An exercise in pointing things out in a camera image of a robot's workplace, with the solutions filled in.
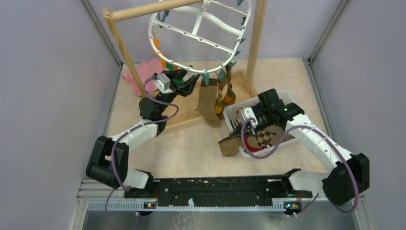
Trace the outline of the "white oval clip hanger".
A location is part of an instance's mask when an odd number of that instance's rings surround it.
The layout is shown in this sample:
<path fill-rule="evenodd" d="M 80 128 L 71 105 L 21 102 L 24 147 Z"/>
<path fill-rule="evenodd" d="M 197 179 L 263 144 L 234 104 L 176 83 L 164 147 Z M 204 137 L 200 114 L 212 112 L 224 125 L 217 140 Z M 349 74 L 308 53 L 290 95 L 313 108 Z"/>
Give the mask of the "white oval clip hanger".
<path fill-rule="evenodd" d="M 204 0 L 153 13 L 150 44 L 162 67 L 207 78 L 240 54 L 252 11 L 250 0 Z"/>

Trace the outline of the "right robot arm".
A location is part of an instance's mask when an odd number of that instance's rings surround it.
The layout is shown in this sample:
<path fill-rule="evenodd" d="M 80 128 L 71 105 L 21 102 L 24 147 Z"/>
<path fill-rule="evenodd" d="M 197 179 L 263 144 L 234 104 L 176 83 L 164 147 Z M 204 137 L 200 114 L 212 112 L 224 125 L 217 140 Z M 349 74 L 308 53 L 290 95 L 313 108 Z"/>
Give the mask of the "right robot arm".
<path fill-rule="evenodd" d="M 289 145 L 287 135 L 301 142 L 324 166 L 326 172 L 294 172 L 282 182 L 281 192 L 294 197 L 300 190 L 324 194 L 336 206 L 353 200 L 370 187 L 370 161 L 363 153 L 354 154 L 341 147 L 319 129 L 304 110 L 289 100 L 279 97 L 275 89 L 256 97 L 227 106 L 224 118 L 230 131 L 230 140 L 240 140 L 238 151 L 255 159 L 270 157 L 278 147 Z M 244 139 L 259 136 L 265 129 L 280 128 L 282 136 L 275 144 L 265 143 L 263 149 L 252 152 Z"/>

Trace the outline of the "olive striped sock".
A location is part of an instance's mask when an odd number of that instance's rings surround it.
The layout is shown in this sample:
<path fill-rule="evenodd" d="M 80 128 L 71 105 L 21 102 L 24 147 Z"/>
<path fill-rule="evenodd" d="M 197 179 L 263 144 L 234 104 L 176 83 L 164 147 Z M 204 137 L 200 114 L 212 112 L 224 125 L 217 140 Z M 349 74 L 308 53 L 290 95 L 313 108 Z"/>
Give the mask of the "olive striped sock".
<path fill-rule="evenodd" d="M 227 92 L 223 98 L 225 106 L 230 106 L 235 103 L 236 95 L 233 91 L 232 84 L 232 67 L 230 65 L 226 66 L 226 77 L 227 77 Z"/>
<path fill-rule="evenodd" d="M 214 112 L 219 119 L 223 118 L 224 103 L 222 101 L 222 91 L 227 84 L 227 78 L 217 79 L 217 99 L 215 101 Z"/>

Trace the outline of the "tan ribbed sock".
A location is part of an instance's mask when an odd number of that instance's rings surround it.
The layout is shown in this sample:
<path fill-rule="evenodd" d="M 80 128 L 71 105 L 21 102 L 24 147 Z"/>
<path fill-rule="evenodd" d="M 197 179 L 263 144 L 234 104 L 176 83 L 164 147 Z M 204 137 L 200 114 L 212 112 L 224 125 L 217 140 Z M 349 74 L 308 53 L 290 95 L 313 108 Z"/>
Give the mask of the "tan ribbed sock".
<path fill-rule="evenodd" d="M 215 113 L 216 99 L 217 80 L 209 79 L 208 84 L 201 81 L 198 104 L 195 110 L 200 113 L 206 123 L 211 127 L 219 127 L 221 125 L 220 119 Z"/>
<path fill-rule="evenodd" d="M 239 148 L 242 146 L 241 138 L 225 138 L 218 142 L 221 154 L 223 157 L 235 157 L 239 153 Z"/>

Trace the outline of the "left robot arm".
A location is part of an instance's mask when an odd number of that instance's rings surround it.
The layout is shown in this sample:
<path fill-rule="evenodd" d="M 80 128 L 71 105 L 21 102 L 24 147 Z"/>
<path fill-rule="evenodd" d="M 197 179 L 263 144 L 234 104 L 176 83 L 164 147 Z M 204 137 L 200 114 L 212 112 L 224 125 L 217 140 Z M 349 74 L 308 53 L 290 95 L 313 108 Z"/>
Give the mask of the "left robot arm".
<path fill-rule="evenodd" d="M 112 137 L 100 136 L 96 139 L 88 161 L 85 174 L 90 179 L 100 182 L 110 188 L 119 187 L 135 192 L 142 198 L 153 194 L 154 186 L 148 182 L 147 172 L 129 169 L 129 154 L 149 139 L 160 135 L 166 128 L 167 121 L 179 112 L 178 105 L 173 104 L 177 96 L 187 97 L 192 94 L 200 78 L 193 74 L 187 80 L 188 74 L 184 69 L 164 70 L 154 73 L 147 78 L 142 91 L 152 82 L 158 89 L 158 94 L 151 97 L 146 94 L 139 102 L 141 119 L 132 127 Z"/>

